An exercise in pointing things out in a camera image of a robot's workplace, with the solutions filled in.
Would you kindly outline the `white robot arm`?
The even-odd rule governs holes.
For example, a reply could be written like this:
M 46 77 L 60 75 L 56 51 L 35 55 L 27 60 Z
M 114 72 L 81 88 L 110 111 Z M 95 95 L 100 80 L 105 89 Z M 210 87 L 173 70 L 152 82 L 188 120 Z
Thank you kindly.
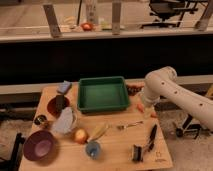
M 213 131 L 213 101 L 179 86 L 176 78 L 177 72 L 170 66 L 149 72 L 141 91 L 144 107 L 155 105 L 163 96 Z

